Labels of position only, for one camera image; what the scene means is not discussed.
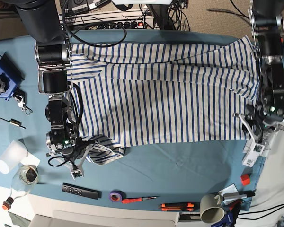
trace remote control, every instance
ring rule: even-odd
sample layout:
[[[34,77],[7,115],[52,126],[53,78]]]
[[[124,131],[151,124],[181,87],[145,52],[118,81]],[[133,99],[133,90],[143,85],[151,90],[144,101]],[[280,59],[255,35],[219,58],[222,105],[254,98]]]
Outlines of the remote control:
[[[88,188],[82,188],[82,187],[71,185],[68,183],[62,184],[62,191],[70,193],[70,194],[78,195],[78,196],[95,199],[95,200],[97,200],[98,198],[101,198],[101,192],[99,191],[91,190]]]

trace blue tablecloth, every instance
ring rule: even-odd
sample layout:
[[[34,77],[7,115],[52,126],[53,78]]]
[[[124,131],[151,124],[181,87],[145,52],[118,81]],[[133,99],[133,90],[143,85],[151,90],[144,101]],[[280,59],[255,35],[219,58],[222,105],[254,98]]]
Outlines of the blue tablecloth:
[[[90,41],[112,42],[118,39],[112,31],[83,31],[80,35]],[[127,42],[148,43],[210,43],[228,44],[233,37],[206,35],[192,32],[128,31]],[[245,140],[207,141],[198,143],[155,144],[127,148],[126,156],[105,166],[85,162],[85,178],[73,181],[65,167],[52,168],[47,164],[48,152],[45,135],[50,130],[44,109],[48,96],[38,93],[37,63],[34,56],[35,41],[20,37],[0,41],[0,54],[6,53],[22,72],[25,80],[21,89],[27,94],[27,106],[34,112],[26,116],[11,99],[0,99],[0,117],[16,119],[27,127],[19,129],[0,122],[0,155],[13,140],[23,139],[29,152],[41,160],[38,167],[40,184],[32,194],[48,198],[85,204],[135,209],[159,210],[167,202],[198,202],[206,193],[235,184],[238,191],[255,190],[265,159],[259,158],[252,169],[241,164]],[[0,186],[9,187],[16,169],[8,175],[0,173]],[[243,187],[242,173],[252,173],[251,184]],[[102,192],[102,198],[92,200],[61,191],[62,183],[71,183]],[[151,201],[123,205],[108,199],[111,190],[121,190],[127,197],[160,196]],[[248,210],[250,200],[245,203]]]

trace orange box cutter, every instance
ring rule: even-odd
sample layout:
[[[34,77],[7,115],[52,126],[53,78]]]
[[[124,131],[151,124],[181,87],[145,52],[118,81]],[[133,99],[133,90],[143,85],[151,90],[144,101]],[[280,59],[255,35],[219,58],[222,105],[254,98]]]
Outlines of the orange box cutter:
[[[179,203],[164,203],[159,206],[162,211],[172,211],[172,210],[181,210],[181,211],[193,211],[194,204],[190,202],[179,202]]]

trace white cup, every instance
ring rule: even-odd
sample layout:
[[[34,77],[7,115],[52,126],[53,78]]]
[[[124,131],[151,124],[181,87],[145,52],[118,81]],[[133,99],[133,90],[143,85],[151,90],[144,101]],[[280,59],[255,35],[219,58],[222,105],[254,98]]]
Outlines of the white cup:
[[[27,156],[27,149],[23,143],[14,140],[0,157],[0,172],[8,174]]]
[[[211,224],[221,221],[224,217],[224,210],[221,205],[217,205],[213,194],[207,194],[202,197],[200,202],[200,218],[204,223]]]

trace red cube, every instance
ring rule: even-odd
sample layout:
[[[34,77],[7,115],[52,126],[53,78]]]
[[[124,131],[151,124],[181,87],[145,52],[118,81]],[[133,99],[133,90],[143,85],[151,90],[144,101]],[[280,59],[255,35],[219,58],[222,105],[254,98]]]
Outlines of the red cube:
[[[243,186],[249,185],[250,184],[249,175],[248,174],[242,175],[241,181],[242,181]]]

